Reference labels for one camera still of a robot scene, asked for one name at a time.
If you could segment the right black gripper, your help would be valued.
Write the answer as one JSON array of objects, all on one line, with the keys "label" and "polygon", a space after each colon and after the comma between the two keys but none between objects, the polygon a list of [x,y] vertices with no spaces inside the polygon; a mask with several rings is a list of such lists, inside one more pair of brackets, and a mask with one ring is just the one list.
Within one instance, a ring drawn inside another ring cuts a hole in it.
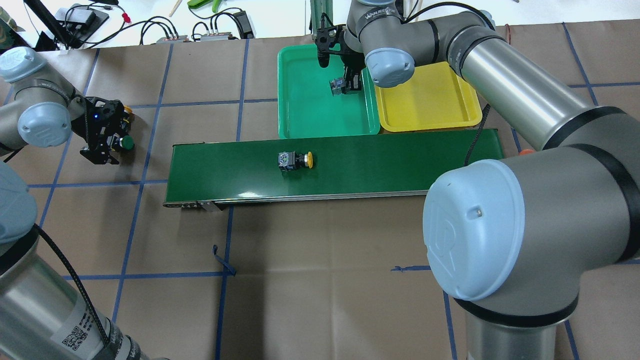
[{"label": "right black gripper", "polygon": [[359,81],[365,69],[365,56],[346,43],[349,32],[345,26],[321,27],[316,30],[314,43],[317,46],[317,61],[320,68],[327,68],[330,56],[339,56],[344,66],[346,81]]}]

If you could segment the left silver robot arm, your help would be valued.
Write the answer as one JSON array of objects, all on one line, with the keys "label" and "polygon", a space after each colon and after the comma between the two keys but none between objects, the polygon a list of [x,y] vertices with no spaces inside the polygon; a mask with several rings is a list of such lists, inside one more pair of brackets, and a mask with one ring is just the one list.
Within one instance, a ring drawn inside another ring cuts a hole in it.
[{"label": "left silver robot arm", "polygon": [[[1,107],[1,154],[62,145],[72,134],[96,165],[134,148],[133,114],[119,100],[84,96],[30,47],[1,55],[14,99]],[[96,310],[60,248],[37,224],[29,186],[1,162],[0,343],[9,360],[146,360],[148,355]]]}]

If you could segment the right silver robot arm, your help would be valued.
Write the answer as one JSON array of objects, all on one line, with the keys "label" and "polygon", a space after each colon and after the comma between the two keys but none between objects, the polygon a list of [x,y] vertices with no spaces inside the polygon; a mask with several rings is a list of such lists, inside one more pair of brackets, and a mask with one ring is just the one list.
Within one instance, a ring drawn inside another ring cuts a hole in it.
[{"label": "right silver robot arm", "polygon": [[578,307],[589,271],[639,257],[639,122],[596,105],[496,32],[489,13],[417,21],[394,0],[352,0],[345,23],[314,32],[318,62],[342,58],[336,94],[362,69],[379,88],[448,64],[533,147],[473,160],[426,192],[430,271],[466,315],[468,360],[552,360],[557,327]]}]

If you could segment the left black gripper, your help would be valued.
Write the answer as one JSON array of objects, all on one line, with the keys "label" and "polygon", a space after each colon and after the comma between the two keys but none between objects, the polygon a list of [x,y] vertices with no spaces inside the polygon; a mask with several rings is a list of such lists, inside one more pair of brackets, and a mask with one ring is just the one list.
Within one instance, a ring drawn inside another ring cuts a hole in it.
[{"label": "left black gripper", "polygon": [[125,105],[118,99],[101,97],[76,97],[75,104],[83,110],[83,114],[75,119],[75,134],[86,141],[80,155],[98,166],[120,164],[112,153],[129,152],[117,152],[113,148],[117,137],[130,135],[131,123],[125,119]]}]

